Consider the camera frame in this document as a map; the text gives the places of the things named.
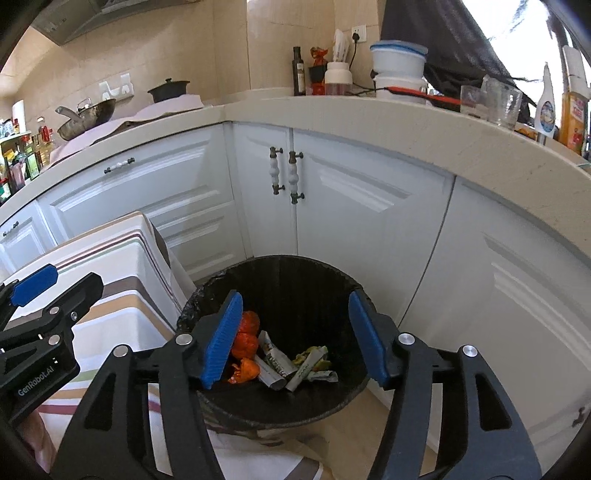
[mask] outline cooking pot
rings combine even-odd
[[[187,84],[191,83],[188,80],[176,80],[173,82],[172,79],[166,79],[166,82],[162,85],[148,90],[148,93],[154,98],[154,103],[168,100],[169,98],[180,97],[187,93]]]
[[[57,129],[57,133],[59,133],[60,137],[64,140],[70,141],[73,138],[78,137],[78,135],[82,135],[87,130],[111,120],[114,111],[114,98],[83,108],[82,110],[79,110],[78,113],[75,113],[65,106],[59,106],[56,108],[56,113],[67,116],[70,119]]]

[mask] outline countertop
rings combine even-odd
[[[591,258],[591,176],[562,155],[459,113],[391,100],[245,100],[162,118],[107,138],[55,165],[0,208],[0,224],[84,168],[138,145],[225,121],[290,127],[407,155],[517,205]]]

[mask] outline black trash bag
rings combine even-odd
[[[308,347],[326,345],[339,376],[338,383],[304,380],[293,393],[274,391],[258,380],[219,381],[199,392],[214,423],[226,432],[296,427],[326,418],[353,400],[368,381],[348,313],[349,294],[359,287],[336,268],[288,255],[247,260],[198,287],[178,319],[178,331],[191,331],[202,316],[216,313],[236,289],[244,310],[258,314],[261,329],[277,348],[293,359]],[[232,363],[239,362],[230,356],[222,379],[229,378]]]

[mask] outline silver bolt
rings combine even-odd
[[[129,348],[126,345],[118,345],[113,349],[113,355],[118,358],[127,355],[127,352],[129,352]]]
[[[410,333],[401,333],[398,335],[398,341],[403,345],[412,345],[414,337]]]
[[[464,352],[464,355],[466,355],[466,356],[478,355],[478,350],[476,350],[476,347],[472,346],[472,345],[464,345],[462,347],[462,352]]]
[[[175,342],[177,345],[188,345],[193,341],[193,337],[189,333],[181,333]]]

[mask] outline wall outlet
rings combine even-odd
[[[359,35],[359,40],[357,43],[365,43],[368,40],[368,29],[365,27],[365,25],[357,25],[357,27],[353,27],[351,29],[351,36],[353,36],[354,33],[357,33],[357,35]]]

